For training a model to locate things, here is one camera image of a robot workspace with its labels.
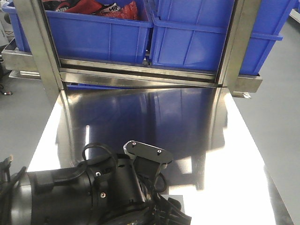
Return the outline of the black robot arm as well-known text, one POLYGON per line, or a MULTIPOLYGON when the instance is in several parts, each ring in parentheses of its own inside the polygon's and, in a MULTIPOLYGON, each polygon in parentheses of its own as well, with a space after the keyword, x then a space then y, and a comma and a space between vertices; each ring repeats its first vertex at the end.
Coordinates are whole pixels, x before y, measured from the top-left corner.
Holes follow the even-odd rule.
POLYGON ((76 167, 10 174, 0 164, 3 225, 147 225, 153 201, 129 156, 102 155, 76 167))

